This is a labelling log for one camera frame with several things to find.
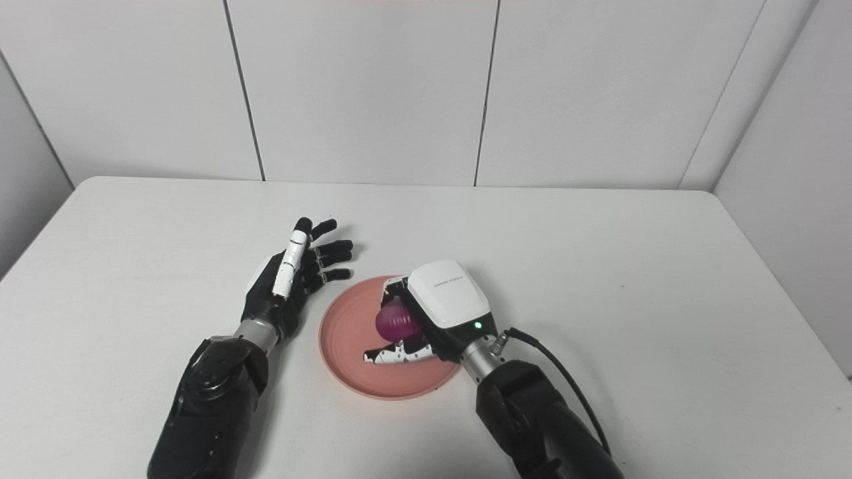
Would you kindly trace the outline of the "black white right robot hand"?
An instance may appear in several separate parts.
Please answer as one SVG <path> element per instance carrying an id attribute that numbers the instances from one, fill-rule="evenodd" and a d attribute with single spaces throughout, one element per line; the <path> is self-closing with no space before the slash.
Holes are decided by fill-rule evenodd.
<path id="1" fill-rule="evenodd" d="M 365 363 L 403 364 L 438 358 L 460 364 L 479 381 L 505 362 L 493 346 L 498 328 L 486 295 L 453 259 L 433 261 L 387 279 L 380 313 L 393 320 L 388 342 L 365 351 Z"/>

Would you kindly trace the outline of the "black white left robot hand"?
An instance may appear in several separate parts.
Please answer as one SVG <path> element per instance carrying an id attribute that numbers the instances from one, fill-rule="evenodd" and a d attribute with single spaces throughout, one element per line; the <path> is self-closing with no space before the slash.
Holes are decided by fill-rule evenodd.
<path id="1" fill-rule="evenodd" d="M 353 259 L 352 240 L 314 245 L 337 228 L 334 218 L 319 224 L 299 218 L 289 244 L 268 259 L 246 292 L 240 324 L 263 323 L 280 341 L 289 339 L 300 327 L 308 297 L 328 283 L 351 279 L 353 271 L 341 264 Z"/>

